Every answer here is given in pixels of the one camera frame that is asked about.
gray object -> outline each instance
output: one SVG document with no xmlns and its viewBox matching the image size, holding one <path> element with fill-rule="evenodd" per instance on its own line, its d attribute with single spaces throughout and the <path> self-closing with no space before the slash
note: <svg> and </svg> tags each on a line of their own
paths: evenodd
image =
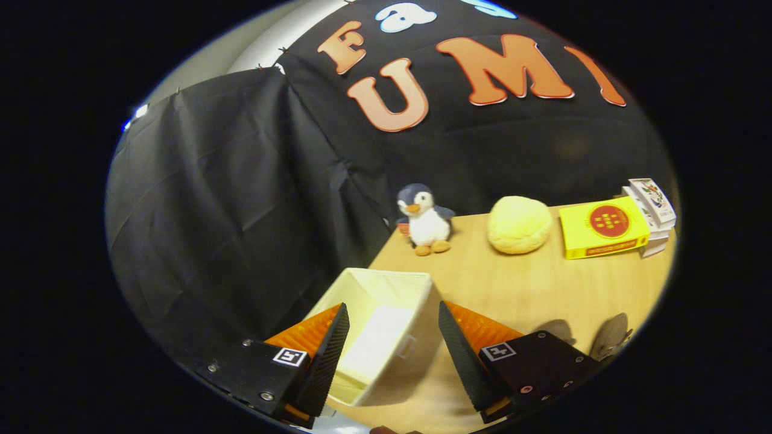
<svg viewBox="0 0 772 434">
<path fill-rule="evenodd" d="M 571 328 L 568 327 L 568 323 L 565 320 L 548 321 L 544 324 L 541 324 L 539 327 L 534 328 L 533 332 L 541 330 L 549 331 L 558 339 L 566 342 L 569 345 L 576 344 L 577 340 L 571 337 Z"/>
<path fill-rule="evenodd" d="M 601 361 L 607 357 L 615 356 L 630 339 L 632 329 L 628 330 L 627 314 L 619 314 L 606 320 L 595 336 L 590 357 Z"/>
</svg>

red circle label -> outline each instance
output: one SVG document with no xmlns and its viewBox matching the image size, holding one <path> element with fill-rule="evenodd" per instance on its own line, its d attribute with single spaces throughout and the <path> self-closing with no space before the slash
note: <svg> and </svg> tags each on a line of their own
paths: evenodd
<svg viewBox="0 0 772 434">
<path fill-rule="evenodd" d="M 605 238 L 619 238 L 630 229 L 627 214 L 613 205 L 601 205 L 590 213 L 590 226 Z"/>
</svg>

penguin feet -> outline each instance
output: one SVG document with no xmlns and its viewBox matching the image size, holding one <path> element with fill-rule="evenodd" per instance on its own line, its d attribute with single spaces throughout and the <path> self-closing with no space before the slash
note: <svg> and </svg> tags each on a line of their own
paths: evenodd
<svg viewBox="0 0 772 434">
<path fill-rule="evenodd" d="M 444 239 L 438 239 L 437 241 L 432 244 L 432 252 L 434 253 L 442 253 L 447 252 L 450 249 L 450 243 L 445 241 Z"/>
<path fill-rule="evenodd" d="M 429 246 L 417 246 L 415 248 L 415 254 L 418 256 L 426 256 L 432 252 L 432 248 Z"/>
</svg>

black cloth backdrop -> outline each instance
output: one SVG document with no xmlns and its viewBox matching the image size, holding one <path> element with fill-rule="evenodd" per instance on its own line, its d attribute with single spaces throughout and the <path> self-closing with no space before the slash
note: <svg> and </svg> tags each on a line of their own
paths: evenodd
<svg viewBox="0 0 772 434">
<path fill-rule="evenodd" d="M 676 197 L 641 107 L 605 70 L 628 104 L 603 100 L 569 42 L 522 17 L 439 0 L 416 1 L 438 14 L 434 22 L 384 33 L 374 17 L 392 3 L 347 5 L 281 55 L 286 75 L 255 69 L 183 89 L 120 139 L 105 210 L 113 269 L 139 321 L 183 366 L 198 369 L 222 346 L 294 324 L 344 267 L 366 267 L 394 229 L 396 195 L 408 183 L 427 184 L 459 215 L 488 212 L 506 195 L 602 200 L 637 177 Z M 358 48 L 367 55 L 339 76 L 317 47 L 351 20 L 363 23 Z M 465 36 L 501 53 L 506 33 L 534 39 L 575 96 L 472 105 L 460 66 L 435 45 Z M 412 61 L 429 112 L 386 133 L 346 91 L 373 76 L 387 106 L 403 110 L 378 73 L 401 57 Z"/>
</svg>

stack of cards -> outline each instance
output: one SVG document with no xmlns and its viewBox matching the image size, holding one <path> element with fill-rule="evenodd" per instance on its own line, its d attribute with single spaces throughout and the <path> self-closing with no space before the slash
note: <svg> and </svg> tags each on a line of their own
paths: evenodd
<svg viewBox="0 0 772 434">
<path fill-rule="evenodd" d="M 648 244 L 640 247 L 641 257 L 651 256 L 665 249 L 670 229 L 676 225 L 676 211 L 665 193 L 650 178 L 630 179 L 619 196 L 631 196 L 648 224 L 651 235 Z"/>
</svg>

